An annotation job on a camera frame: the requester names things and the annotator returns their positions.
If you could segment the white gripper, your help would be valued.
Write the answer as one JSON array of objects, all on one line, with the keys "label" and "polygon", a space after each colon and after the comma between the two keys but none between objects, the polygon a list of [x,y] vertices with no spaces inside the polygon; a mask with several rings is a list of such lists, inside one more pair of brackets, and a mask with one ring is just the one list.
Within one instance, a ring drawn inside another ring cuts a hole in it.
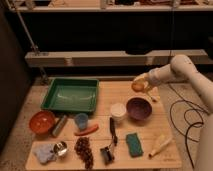
[{"label": "white gripper", "polygon": [[143,88],[141,90],[142,93],[148,94],[153,89],[153,86],[159,86],[160,84],[169,81],[172,77],[173,73],[170,66],[165,65],[163,67],[151,69],[148,74],[143,73],[136,76],[133,82],[147,81],[148,78],[149,83],[143,83]]}]

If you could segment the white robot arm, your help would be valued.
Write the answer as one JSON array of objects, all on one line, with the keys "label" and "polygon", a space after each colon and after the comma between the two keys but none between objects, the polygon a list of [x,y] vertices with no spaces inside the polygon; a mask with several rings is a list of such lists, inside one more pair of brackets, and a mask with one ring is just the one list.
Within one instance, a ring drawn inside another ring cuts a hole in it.
[{"label": "white robot arm", "polygon": [[201,74],[186,55],[137,76],[133,90],[147,94],[167,84],[178,99],[170,103],[169,119],[184,137],[184,171],[213,171],[213,81]]}]

